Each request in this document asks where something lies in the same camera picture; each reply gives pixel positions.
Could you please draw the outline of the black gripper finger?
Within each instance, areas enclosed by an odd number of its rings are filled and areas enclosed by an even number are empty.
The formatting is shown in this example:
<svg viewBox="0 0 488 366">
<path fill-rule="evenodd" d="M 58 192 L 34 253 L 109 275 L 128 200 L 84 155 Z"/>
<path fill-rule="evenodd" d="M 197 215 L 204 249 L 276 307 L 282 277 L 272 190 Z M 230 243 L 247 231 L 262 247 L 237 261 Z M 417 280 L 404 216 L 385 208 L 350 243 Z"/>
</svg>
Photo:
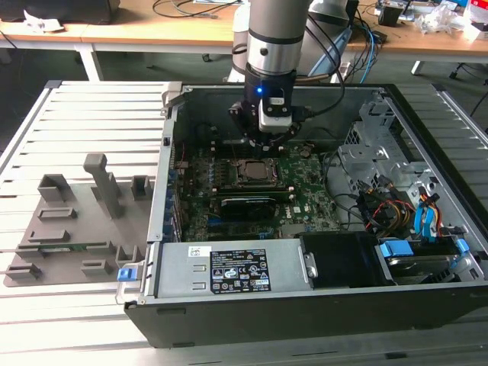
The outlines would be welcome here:
<svg viewBox="0 0 488 366">
<path fill-rule="evenodd" d="M 266 139 L 265 135 L 259 129 L 256 108 L 253 108 L 247 101 L 238 101 L 229 108 L 228 114 L 240 133 L 252 147 L 254 157 L 265 157 Z"/>
<path fill-rule="evenodd" d="M 283 146 L 287 141 L 296 137 L 297 134 L 300 132 L 301 127 L 301 122 L 292 123 L 291 127 L 287 130 L 286 133 L 280 133 L 276 136 L 273 136 L 268 141 L 268 157 L 276 157 L 279 153 L 279 148 Z"/>
</svg>

